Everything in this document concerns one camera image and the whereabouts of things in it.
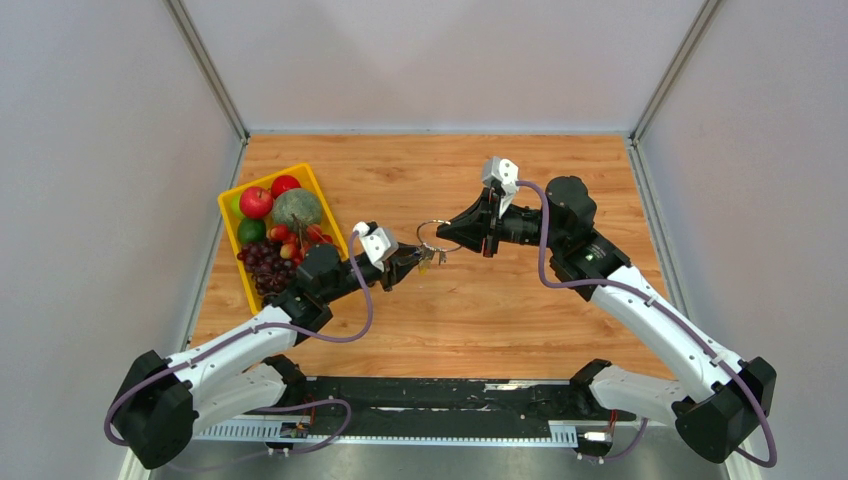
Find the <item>green lime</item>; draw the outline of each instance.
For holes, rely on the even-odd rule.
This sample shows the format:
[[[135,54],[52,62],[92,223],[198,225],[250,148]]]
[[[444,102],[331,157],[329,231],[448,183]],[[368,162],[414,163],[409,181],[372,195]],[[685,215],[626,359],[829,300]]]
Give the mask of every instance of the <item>green lime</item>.
[[[233,215],[235,215],[236,218],[242,219],[244,218],[244,214],[241,213],[241,209],[238,206],[239,200],[241,200],[241,195],[236,195],[232,200],[230,200],[230,211],[233,212]]]
[[[239,243],[242,245],[265,240],[265,222],[253,218],[245,218],[239,224],[238,237]]]

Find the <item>floor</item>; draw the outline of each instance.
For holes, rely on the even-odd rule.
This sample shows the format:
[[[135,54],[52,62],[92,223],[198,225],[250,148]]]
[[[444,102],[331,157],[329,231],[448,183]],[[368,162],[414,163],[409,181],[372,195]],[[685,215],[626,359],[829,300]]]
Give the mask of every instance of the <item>floor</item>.
[[[544,186],[577,175],[598,204],[596,228],[664,292],[627,153],[616,136],[268,135],[250,140],[239,183],[307,162],[343,232],[377,221],[416,243],[424,220],[451,218],[479,195],[483,162],[498,155],[520,178]],[[538,206],[522,190],[517,205]],[[498,255],[469,251],[385,293],[373,289],[375,321],[344,345],[308,340],[289,350],[307,375],[569,378],[589,360],[668,377],[667,368],[605,312],[569,291],[544,288],[538,251],[502,244]],[[365,320],[362,295],[331,305],[322,333],[347,336]],[[192,339],[201,344],[251,316],[226,234]]]

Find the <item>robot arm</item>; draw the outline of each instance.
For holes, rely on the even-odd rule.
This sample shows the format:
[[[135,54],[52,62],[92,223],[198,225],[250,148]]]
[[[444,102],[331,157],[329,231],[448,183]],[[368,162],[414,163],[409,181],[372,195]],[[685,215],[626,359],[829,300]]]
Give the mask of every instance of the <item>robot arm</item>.
[[[699,455],[723,462],[760,422],[744,392],[721,368],[722,363],[750,388],[766,415],[776,379],[771,365],[761,358],[744,362],[663,299],[630,259],[594,229],[597,206],[579,178],[557,177],[544,193],[537,191],[547,200],[547,225],[543,225],[541,210],[511,205],[522,183],[514,163],[497,157],[489,160],[483,169],[483,183],[477,201],[439,226],[436,235],[485,257],[494,256],[501,241],[550,248],[550,266],[556,277],[571,282],[584,300],[619,319],[678,379],[651,378],[596,360],[572,382],[585,386],[601,407],[673,423]],[[543,266],[540,259],[540,270]],[[670,316],[680,323],[673,323]],[[702,345],[716,355],[708,355]]]
[[[364,253],[342,262],[334,246],[313,247],[287,289],[242,325],[164,359],[151,350],[135,360],[107,421],[145,468],[169,462],[194,434],[223,420],[269,405],[299,403],[286,395],[290,369],[269,356],[309,336],[347,342],[364,335],[366,329],[345,339],[316,333],[332,318],[330,302],[361,288],[351,262],[366,285],[379,281],[390,291],[416,267],[418,250],[398,243],[375,223],[360,223],[356,231]]]

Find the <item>green apple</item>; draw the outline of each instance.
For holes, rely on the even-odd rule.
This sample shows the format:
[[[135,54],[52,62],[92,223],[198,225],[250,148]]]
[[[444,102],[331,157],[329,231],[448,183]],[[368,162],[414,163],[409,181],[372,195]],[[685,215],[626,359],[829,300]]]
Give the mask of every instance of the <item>green apple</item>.
[[[241,209],[238,206],[238,202],[241,199],[241,195],[236,195],[230,201],[230,211],[233,212],[233,215],[236,216],[239,220],[244,218],[244,214],[241,213]]]

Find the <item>white bracket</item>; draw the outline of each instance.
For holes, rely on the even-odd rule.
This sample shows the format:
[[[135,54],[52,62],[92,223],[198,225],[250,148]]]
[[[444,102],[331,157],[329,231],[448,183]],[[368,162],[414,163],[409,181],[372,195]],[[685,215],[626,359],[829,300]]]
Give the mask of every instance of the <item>white bracket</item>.
[[[506,209],[518,193],[518,165],[508,158],[492,157],[483,165],[483,185],[492,188],[494,180],[501,183],[504,195],[501,197],[498,218],[502,217]]]
[[[191,363],[189,368],[174,373],[181,382],[191,382],[189,392],[194,398],[194,404],[205,402],[209,395],[218,391],[217,386],[222,382],[239,375],[263,358],[288,350],[294,346],[297,333],[285,328],[268,328],[257,330],[263,323],[290,323],[291,318],[281,308],[267,306],[259,314],[247,322],[216,337],[199,347],[171,355],[169,365],[183,362],[191,363],[191,359],[209,350],[215,345],[231,338],[245,330],[252,333],[245,335],[235,342],[218,350],[204,360]]]
[[[277,370],[270,365],[259,364],[221,383],[207,394],[200,405],[195,406],[198,415],[193,425],[194,433],[196,435],[236,415],[274,405],[285,391],[286,384]]]
[[[592,396],[607,410],[623,410],[674,425],[671,404],[686,398],[680,382],[631,373],[615,365],[595,375],[589,384]]]
[[[683,319],[734,371],[741,370],[739,355],[710,338],[662,296],[657,295],[638,268],[621,267],[607,279],[636,287],[651,296],[651,300],[646,302],[630,292],[609,286],[596,288],[592,294],[592,303],[611,313],[656,353],[693,400],[702,402],[711,397],[715,393],[712,385],[715,382],[727,385],[730,376],[712,363],[712,359],[686,332],[657,310],[657,304],[662,304]]]
[[[362,244],[362,249],[368,255],[368,261],[381,272],[386,271],[386,265],[383,263],[392,256],[398,249],[397,240],[392,232],[383,228],[375,228],[373,232],[369,232],[368,224],[359,222],[353,227],[353,230],[359,233],[359,242]]]

